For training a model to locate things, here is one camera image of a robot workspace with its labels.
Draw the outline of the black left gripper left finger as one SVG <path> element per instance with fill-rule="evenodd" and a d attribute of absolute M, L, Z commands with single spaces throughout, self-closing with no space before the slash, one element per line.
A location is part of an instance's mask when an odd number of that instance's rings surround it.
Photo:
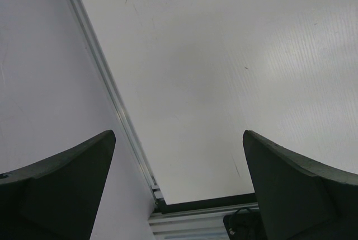
<path fill-rule="evenodd" d="M 1 239 L 90 239 L 115 150 L 112 130 L 1 174 Z"/>

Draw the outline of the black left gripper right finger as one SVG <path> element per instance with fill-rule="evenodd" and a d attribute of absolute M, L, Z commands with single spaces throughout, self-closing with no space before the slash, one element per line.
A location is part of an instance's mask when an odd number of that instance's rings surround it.
<path fill-rule="evenodd" d="M 268 239 L 357 239 L 357 175 L 254 131 L 243 148 Z"/>

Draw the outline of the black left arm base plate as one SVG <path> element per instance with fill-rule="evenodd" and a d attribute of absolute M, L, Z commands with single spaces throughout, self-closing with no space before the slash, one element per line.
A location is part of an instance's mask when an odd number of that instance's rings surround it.
<path fill-rule="evenodd" d="M 225 215 L 223 224 L 230 240 L 267 239 L 259 211 L 240 208 L 233 214 Z"/>

